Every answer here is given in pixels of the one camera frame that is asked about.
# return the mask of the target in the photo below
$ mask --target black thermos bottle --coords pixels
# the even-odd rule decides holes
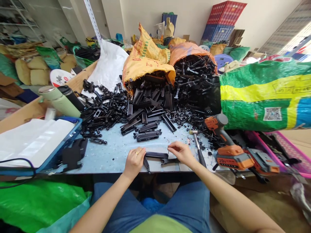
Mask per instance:
[[[72,89],[68,85],[58,87],[60,92],[66,96],[69,101],[79,110],[84,110],[84,104],[77,98]]]

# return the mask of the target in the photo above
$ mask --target blue work table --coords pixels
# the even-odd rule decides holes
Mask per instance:
[[[156,129],[162,130],[162,135],[160,135],[158,139],[137,142],[136,139],[133,138],[133,133],[135,131],[125,136],[121,135],[121,125],[122,124],[119,123],[108,131],[106,129],[101,131],[102,137],[100,137],[100,139],[107,141],[108,143],[106,145],[88,142],[85,157],[81,160],[81,163],[83,164],[82,167],[68,171],[66,174],[123,172],[128,152],[137,147],[145,147],[146,151],[168,153],[169,159],[175,158],[175,156],[167,150],[167,146],[174,141],[181,141],[183,143],[190,144],[190,149],[198,160],[194,136],[189,134],[186,127],[183,129],[178,128],[177,131],[172,133],[165,123],[161,122]],[[205,158],[207,168],[212,171],[213,166],[216,164],[216,160],[214,156],[208,156],[208,139],[202,134],[199,134],[198,137],[206,147],[206,149],[202,151],[202,154]],[[155,158],[148,158],[148,162],[151,172],[191,171],[190,168],[182,163],[171,163],[161,166],[160,159]],[[53,173],[59,173],[63,169],[64,165],[53,171]],[[147,169],[143,166],[141,172],[147,172]]]

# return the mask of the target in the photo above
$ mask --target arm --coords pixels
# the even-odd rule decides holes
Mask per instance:
[[[71,229],[71,233],[103,231],[119,200],[140,172],[145,153],[145,148],[130,150],[123,174],[82,216]]]
[[[203,167],[192,155],[190,148],[181,143],[173,142],[168,146],[182,163],[190,167],[204,182],[215,198],[232,216],[250,232],[282,232],[284,231],[257,205],[231,185]]]

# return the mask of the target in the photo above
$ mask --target lap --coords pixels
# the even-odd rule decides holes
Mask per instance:
[[[108,179],[109,182],[100,182],[102,179],[94,177],[95,184],[92,203],[95,203],[113,185],[119,176],[119,174],[116,174],[113,178],[110,176]],[[143,207],[130,190],[127,189],[114,209],[103,232],[129,232],[151,215],[152,213]]]
[[[92,203],[97,201],[119,177],[103,179],[94,177],[94,195]],[[157,214],[175,219],[192,232],[210,232],[209,222],[210,192],[202,181],[182,182],[169,202]],[[126,190],[114,209],[103,232],[129,232],[152,213],[147,210],[130,192]]]

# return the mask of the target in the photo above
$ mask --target hand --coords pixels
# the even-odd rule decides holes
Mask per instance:
[[[175,141],[168,145],[167,149],[169,152],[173,153],[180,162],[188,167],[191,167],[193,164],[198,162],[191,153],[189,146],[182,142]]]
[[[127,155],[123,174],[130,180],[133,181],[142,169],[145,154],[146,148],[138,147],[136,149],[130,150],[129,154]]]

